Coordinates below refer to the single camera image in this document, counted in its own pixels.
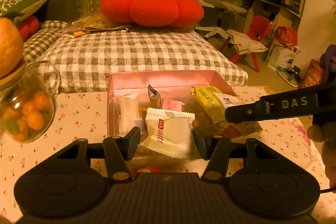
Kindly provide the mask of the person right hand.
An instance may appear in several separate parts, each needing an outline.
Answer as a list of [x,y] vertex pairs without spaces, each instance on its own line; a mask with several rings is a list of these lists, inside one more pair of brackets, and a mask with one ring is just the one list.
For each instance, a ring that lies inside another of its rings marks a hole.
[[[335,45],[327,47],[319,61],[323,69],[322,84],[335,86]],[[330,188],[335,192],[335,109],[313,115],[313,125],[308,128],[308,137],[322,143],[321,157]]]

